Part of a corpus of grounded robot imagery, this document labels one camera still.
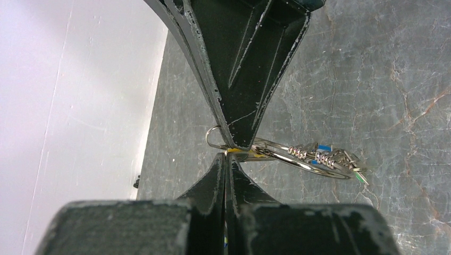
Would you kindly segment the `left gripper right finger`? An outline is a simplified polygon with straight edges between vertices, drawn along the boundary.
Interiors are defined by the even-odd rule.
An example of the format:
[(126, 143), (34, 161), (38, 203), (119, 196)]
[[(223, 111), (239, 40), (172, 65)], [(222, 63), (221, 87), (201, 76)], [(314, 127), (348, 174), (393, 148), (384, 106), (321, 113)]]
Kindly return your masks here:
[(399, 254), (375, 208), (363, 204), (284, 204), (226, 157), (229, 254)]

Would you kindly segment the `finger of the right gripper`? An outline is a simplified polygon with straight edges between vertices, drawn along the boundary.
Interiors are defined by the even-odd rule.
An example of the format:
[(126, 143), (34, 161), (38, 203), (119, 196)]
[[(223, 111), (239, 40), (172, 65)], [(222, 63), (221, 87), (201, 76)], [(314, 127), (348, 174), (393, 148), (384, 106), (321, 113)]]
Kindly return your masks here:
[(201, 27), (191, 1), (148, 0), (145, 3), (163, 21), (176, 39), (201, 87), (217, 125), (221, 128), (224, 142), (228, 147), (233, 148), (235, 143), (221, 108), (225, 94), (216, 84)]
[(190, 1), (215, 82), (220, 126), (248, 149), (263, 114), (324, 1)]

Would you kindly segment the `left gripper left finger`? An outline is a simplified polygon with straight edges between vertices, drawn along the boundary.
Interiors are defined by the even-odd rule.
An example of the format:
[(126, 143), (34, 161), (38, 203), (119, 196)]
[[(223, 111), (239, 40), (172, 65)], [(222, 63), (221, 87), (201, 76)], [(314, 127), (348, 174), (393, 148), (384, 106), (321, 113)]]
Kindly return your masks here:
[(223, 254), (226, 157), (174, 200), (75, 201), (60, 209), (37, 254)]

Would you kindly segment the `key with yellow tag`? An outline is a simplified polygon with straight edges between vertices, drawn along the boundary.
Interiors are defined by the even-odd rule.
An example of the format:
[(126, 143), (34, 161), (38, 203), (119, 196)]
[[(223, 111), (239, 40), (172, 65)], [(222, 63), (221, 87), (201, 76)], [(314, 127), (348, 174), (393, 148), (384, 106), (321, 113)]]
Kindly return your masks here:
[(227, 153), (238, 153), (238, 154), (248, 154), (249, 151), (246, 150), (241, 150), (241, 149), (237, 149), (237, 148), (229, 148), (227, 149)]

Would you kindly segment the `keyring with keys bunch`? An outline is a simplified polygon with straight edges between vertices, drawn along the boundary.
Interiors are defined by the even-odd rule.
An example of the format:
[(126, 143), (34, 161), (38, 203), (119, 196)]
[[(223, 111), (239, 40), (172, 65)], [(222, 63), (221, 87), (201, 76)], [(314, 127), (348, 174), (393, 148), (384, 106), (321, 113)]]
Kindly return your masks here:
[[(210, 147), (227, 153), (227, 149), (231, 147), (225, 144), (214, 144), (209, 141), (212, 131), (218, 129), (220, 129), (220, 126), (210, 128), (205, 135), (205, 141)], [(332, 145), (312, 142), (306, 145), (285, 146), (256, 137), (248, 154), (227, 154), (234, 154), (240, 162), (279, 161), (324, 177), (340, 180), (356, 178), (360, 182), (369, 185), (364, 176), (364, 173), (369, 168), (354, 153)]]

